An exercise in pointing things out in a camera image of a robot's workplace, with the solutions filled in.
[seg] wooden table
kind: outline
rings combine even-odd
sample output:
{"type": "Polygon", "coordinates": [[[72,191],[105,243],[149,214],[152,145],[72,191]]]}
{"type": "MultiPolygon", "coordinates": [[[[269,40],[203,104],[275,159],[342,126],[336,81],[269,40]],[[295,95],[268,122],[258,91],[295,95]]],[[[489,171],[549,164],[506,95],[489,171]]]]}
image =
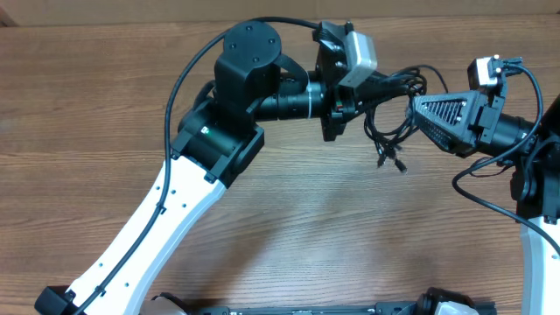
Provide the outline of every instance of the wooden table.
{"type": "MultiPolygon", "coordinates": [[[[384,73],[415,64],[468,89],[472,59],[523,56],[548,106],[560,92],[560,17],[355,20],[374,37],[384,73]]],[[[187,61],[232,23],[0,29],[0,312],[33,313],[48,284],[70,284],[137,208],[163,161],[164,108],[187,61]]],[[[308,30],[275,25],[283,50],[312,68],[308,30]]],[[[220,48],[188,77],[173,126],[213,77],[220,48]]],[[[439,93],[427,73],[430,92],[439,93]]],[[[510,80],[505,111],[535,117],[529,81],[510,80]]],[[[388,129],[405,100],[379,111],[388,129]]],[[[376,168],[362,118],[334,143],[319,121],[264,122],[266,144],[183,240],[153,284],[180,298],[234,306],[365,305],[415,300],[429,286],[462,291],[518,314],[519,226],[455,193],[475,158],[420,133],[402,175],[376,168]]],[[[504,207],[509,173],[464,186],[504,207]]]]}

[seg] black cable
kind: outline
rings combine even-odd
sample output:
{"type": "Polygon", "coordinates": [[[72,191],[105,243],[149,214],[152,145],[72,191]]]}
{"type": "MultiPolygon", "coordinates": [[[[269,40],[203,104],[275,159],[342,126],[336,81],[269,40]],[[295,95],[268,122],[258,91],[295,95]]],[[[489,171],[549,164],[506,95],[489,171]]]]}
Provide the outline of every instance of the black cable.
{"type": "Polygon", "coordinates": [[[291,25],[299,25],[303,27],[309,27],[312,29],[319,28],[317,23],[305,21],[299,18],[291,18],[291,17],[256,17],[253,18],[251,21],[259,21],[259,22],[276,22],[276,23],[286,23],[291,25]]]}
{"type": "Polygon", "coordinates": [[[216,80],[210,80],[204,87],[199,91],[199,93],[194,98],[194,103],[192,104],[192,109],[196,109],[203,101],[208,97],[208,93],[216,87],[216,80]]]}
{"type": "MultiPolygon", "coordinates": [[[[301,25],[304,27],[310,27],[316,29],[319,27],[317,24],[312,22],[289,18],[289,17],[258,17],[253,19],[255,21],[260,22],[279,22],[279,23],[287,23],[293,25],[301,25]]],[[[193,69],[194,65],[207,53],[212,47],[214,47],[217,43],[219,43],[222,39],[226,37],[226,34],[229,32],[229,29],[222,32],[220,35],[216,36],[212,39],[208,44],[206,44],[197,54],[192,57],[191,61],[186,65],[185,69],[181,73],[181,75],[177,78],[175,82],[175,86],[169,95],[169,100],[167,101],[167,107],[165,109],[165,119],[164,119],[164,147],[165,147],[165,164],[164,164],[164,184],[161,192],[161,196],[159,198],[159,202],[157,203],[156,209],[154,210],[153,215],[151,216],[150,220],[144,227],[142,233],[136,238],[132,246],[130,246],[129,250],[124,254],[121,260],[117,263],[117,265],[108,273],[105,279],[95,287],[94,292],[78,307],[78,309],[73,313],[73,315],[81,315],[89,305],[101,294],[105,291],[105,288],[113,280],[115,275],[119,272],[119,270],[123,267],[123,265],[129,260],[129,258],[134,254],[137,250],[140,243],[144,240],[146,235],[150,232],[151,227],[153,227],[156,219],[158,218],[159,214],[164,208],[165,199],[167,198],[167,193],[169,191],[169,184],[171,181],[171,115],[172,115],[172,108],[173,103],[175,102],[175,98],[177,97],[177,92],[179,88],[183,84],[186,76],[189,74],[191,69],[193,69]]]]}
{"type": "Polygon", "coordinates": [[[389,96],[384,96],[380,99],[366,101],[363,105],[363,112],[366,113],[364,119],[364,131],[366,135],[374,141],[375,149],[379,155],[377,166],[381,167],[387,158],[394,160],[395,166],[401,172],[406,172],[407,168],[404,163],[396,157],[396,151],[400,150],[399,143],[406,138],[413,135],[418,131],[418,127],[414,125],[412,120],[413,114],[413,100],[417,95],[425,95],[428,92],[428,81],[426,77],[420,74],[421,68],[427,68],[433,71],[441,81],[446,93],[449,92],[447,84],[441,73],[433,66],[418,65],[408,66],[402,70],[392,73],[389,76],[381,76],[375,73],[367,80],[376,84],[387,87],[390,91],[389,96]],[[375,111],[377,107],[384,102],[391,100],[398,96],[408,96],[409,104],[407,107],[407,115],[400,126],[388,132],[381,132],[375,127],[375,111]]]}
{"type": "MultiPolygon", "coordinates": [[[[482,162],[484,162],[488,159],[490,159],[490,157],[481,157],[478,160],[474,161],[474,163],[471,164],[471,167],[473,167],[473,166],[475,166],[479,163],[482,163],[482,162]]],[[[475,174],[475,173],[470,172],[469,175],[471,175],[475,178],[478,178],[478,179],[489,178],[489,177],[494,177],[494,176],[501,175],[503,172],[509,170],[512,167],[513,167],[513,165],[505,165],[505,166],[501,167],[501,170],[497,171],[496,173],[479,175],[479,174],[475,174]]]]}
{"type": "Polygon", "coordinates": [[[460,172],[459,174],[457,174],[454,178],[453,181],[451,182],[451,184],[453,185],[453,188],[455,188],[455,190],[457,191],[457,193],[460,193],[462,196],[464,196],[465,198],[474,201],[484,207],[488,207],[492,210],[494,210],[495,212],[499,213],[499,214],[503,214],[506,215],[507,217],[514,219],[518,222],[520,222],[521,224],[525,225],[528,228],[531,228],[533,231],[535,231],[536,233],[538,233],[540,236],[542,236],[542,238],[544,238],[553,248],[554,250],[560,255],[560,246],[558,246],[558,244],[554,241],[554,239],[552,237],[550,237],[550,235],[548,235],[546,232],[544,232],[540,227],[538,227],[536,224],[534,224],[533,222],[526,220],[524,218],[522,218],[520,215],[517,215],[516,213],[512,213],[509,212],[508,210],[502,208],[501,206],[497,206],[489,201],[486,201],[482,198],[479,198],[469,192],[467,192],[466,190],[464,190],[463,188],[461,188],[459,186],[459,180],[462,179],[465,175],[475,172],[483,167],[486,167],[488,165],[491,165],[493,163],[498,162],[499,160],[502,160],[504,158],[506,158],[507,156],[509,156],[510,154],[514,153],[515,151],[517,151],[517,149],[519,149],[520,147],[522,147],[538,130],[540,124],[541,124],[541,120],[543,119],[543,94],[541,92],[541,88],[538,85],[538,82],[536,81],[535,76],[524,66],[520,66],[520,65],[514,65],[514,64],[506,64],[506,67],[509,68],[513,68],[516,69],[518,71],[521,71],[522,73],[526,74],[529,79],[531,80],[531,84],[533,85],[533,89],[535,90],[535,94],[536,94],[536,102],[537,102],[537,115],[536,115],[536,119],[535,119],[535,124],[533,125],[533,128],[531,129],[531,131],[516,145],[512,146],[511,148],[509,148],[508,150],[504,151],[503,153],[501,153],[500,155],[496,156],[496,157],[492,157],[489,158],[488,160],[475,164],[469,168],[467,168],[466,170],[460,172]]]}
{"type": "Polygon", "coordinates": [[[560,144],[560,137],[558,136],[550,136],[549,138],[547,138],[546,140],[542,141],[541,143],[539,143],[534,149],[533,151],[528,155],[527,157],[527,161],[525,163],[525,165],[523,166],[523,172],[525,174],[528,174],[529,168],[532,167],[533,165],[533,161],[535,160],[536,155],[542,150],[544,149],[545,146],[549,145],[549,144],[560,144]]]}

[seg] cable connector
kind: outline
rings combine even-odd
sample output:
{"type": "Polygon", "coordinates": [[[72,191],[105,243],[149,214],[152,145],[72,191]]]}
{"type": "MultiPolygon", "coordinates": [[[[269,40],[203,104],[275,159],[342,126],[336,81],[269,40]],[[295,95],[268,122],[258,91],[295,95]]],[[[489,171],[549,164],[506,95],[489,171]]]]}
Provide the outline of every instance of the cable connector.
{"type": "Polygon", "coordinates": [[[511,65],[521,66],[523,64],[522,57],[500,59],[500,56],[494,55],[488,62],[488,72],[490,77],[495,78],[504,74],[505,76],[517,75],[522,72],[517,68],[510,67],[511,65]]]}
{"type": "Polygon", "coordinates": [[[375,148],[377,149],[377,154],[379,155],[379,159],[377,160],[377,168],[384,166],[385,160],[389,158],[395,161],[395,166],[401,173],[407,173],[408,169],[406,168],[406,165],[404,165],[403,161],[396,157],[396,151],[399,151],[401,149],[400,145],[382,145],[379,142],[375,141],[375,148]]]}

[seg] wire bundle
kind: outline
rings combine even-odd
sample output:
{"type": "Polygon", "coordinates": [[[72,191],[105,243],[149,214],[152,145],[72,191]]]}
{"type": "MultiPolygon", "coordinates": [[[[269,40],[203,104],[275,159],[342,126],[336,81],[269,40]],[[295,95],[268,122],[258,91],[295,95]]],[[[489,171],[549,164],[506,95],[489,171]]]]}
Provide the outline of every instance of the wire bundle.
{"type": "Polygon", "coordinates": [[[374,141],[375,149],[379,155],[377,167],[384,165],[385,160],[389,158],[395,162],[395,166],[399,171],[407,171],[404,163],[396,157],[396,152],[401,149],[399,145],[401,142],[418,131],[418,127],[414,125],[412,119],[412,101],[415,96],[425,95],[428,92],[428,81],[426,77],[420,74],[421,68],[427,68],[433,71],[444,86],[445,92],[449,92],[441,73],[435,67],[428,65],[409,66],[389,76],[374,75],[368,79],[375,84],[387,87],[387,91],[390,91],[389,95],[383,96],[380,99],[369,100],[365,104],[367,109],[364,111],[366,114],[366,118],[364,119],[364,131],[366,135],[374,141]],[[375,127],[375,111],[377,107],[398,96],[409,97],[404,122],[396,129],[389,132],[379,131],[375,127]]]}

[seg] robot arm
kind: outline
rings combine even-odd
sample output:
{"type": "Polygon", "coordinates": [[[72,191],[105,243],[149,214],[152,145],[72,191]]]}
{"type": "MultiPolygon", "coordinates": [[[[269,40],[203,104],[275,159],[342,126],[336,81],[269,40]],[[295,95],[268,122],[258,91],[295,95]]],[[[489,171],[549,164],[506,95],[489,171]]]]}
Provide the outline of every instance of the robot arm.
{"type": "MultiPolygon", "coordinates": [[[[506,74],[512,74],[502,61],[475,60],[468,71],[471,91],[426,95],[426,81],[419,68],[429,66],[405,68],[391,75],[376,72],[373,40],[355,31],[349,22],[344,25],[300,23],[313,29],[313,40],[319,43],[316,67],[306,72],[282,54],[280,37],[264,23],[286,21],[293,22],[277,17],[244,22],[211,42],[213,45],[223,39],[224,50],[214,67],[215,81],[206,84],[197,96],[192,110],[178,126],[177,137],[166,148],[172,171],[166,202],[161,206],[158,202],[164,190],[160,187],[165,186],[164,164],[143,203],[107,251],[69,288],[45,288],[35,304],[39,312],[138,314],[151,283],[190,227],[263,147],[263,129],[257,121],[318,117],[324,140],[333,141],[343,133],[347,122],[365,113],[364,126],[367,132],[370,130],[367,134],[380,154],[379,164],[391,158],[401,171],[406,168],[396,158],[396,149],[416,130],[424,132],[443,151],[463,158],[476,151],[497,157],[517,145],[513,158],[508,156],[500,161],[516,167],[527,162],[539,143],[558,134],[552,128],[536,134],[531,131],[534,125],[530,122],[501,113],[507,92],[506,74]],[[397,96],[409,97],[409,111],[403,125],[391,134],[394,137],[386,139],[372,128],[372,111],[397,96]],[[154,207],[159,212],[153,226],[122,267],[116,268],[142,233],[154,207]],[[108,284],[101,287],[103,279],[108,284]]],[[[518,65],[521,60],[509,62],[518,65]]],[[[179,78],[179,85],[182,79],[184,75],[179,78]]],[[[553,126],[554,118],[549,121],[549,126],[553,126]]],[[[545,223],[556,222],[560,204],[558,199],[555,204],[552,198],[554,184],[556,188],[558,185],[558,171],[548,167],[551,162],[543,158],[551,148],[556,147],[550,145],[530,160],[534,166],[531,167],[533,178],[512,179],[512,191],[521,187],[516,190],[519,196],[515,197],[523,209],[528,209],[528,216],[524,217],[558,240],[556,225],[545,223]],[[550,178],[546,177],[547,172],[552,174],[550,178]],[[543,208],[541,213],[535,212],[542,200],[548,200],[547,205],[551,206],[543,208]],[[550,210],[553,207],[556,207],[554,213],[550,210]]],[[[526,257],[523,314],[547,313],[546,310],[557,305],[553,296],[560,284],[558,261],[550,260],[555,251],[532,230],[522,230],[521,238],[526,257]]],[[[420,311],[416,314],[437,313],[437,306],[447,302],[474,307],[470,299],[443,291],[429,291],[421,298],[417,307],[420,311]]]]}

